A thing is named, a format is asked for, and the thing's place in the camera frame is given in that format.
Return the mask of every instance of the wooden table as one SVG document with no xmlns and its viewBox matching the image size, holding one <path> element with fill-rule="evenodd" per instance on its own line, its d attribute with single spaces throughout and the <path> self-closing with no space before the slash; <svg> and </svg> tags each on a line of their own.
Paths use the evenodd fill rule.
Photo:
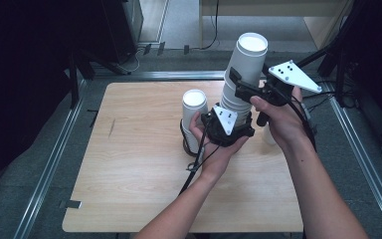
<svg viewBox="0 0 382 239">
<path fill-rule="evenodd" d="M 334 38 L 353 0 L 221 0 L 219 16 L 300 16 L 318 49 Z M 203 46 L 203 16 L 216 15 L 216 0 L 199 0 L 200 44 Z"/>
<path fill-rule="evenodd" d="M 182 148 L 182 96 L 209 108 L 224 82 L 116 83 L 107 87 L 68 208 L 67 232 L 136 232 L 178 195 L 194 158 Z M 302 223 L 282 151 L 262 128 L 235 154 L 191 232 L 292 232 Z"/>
</svg>

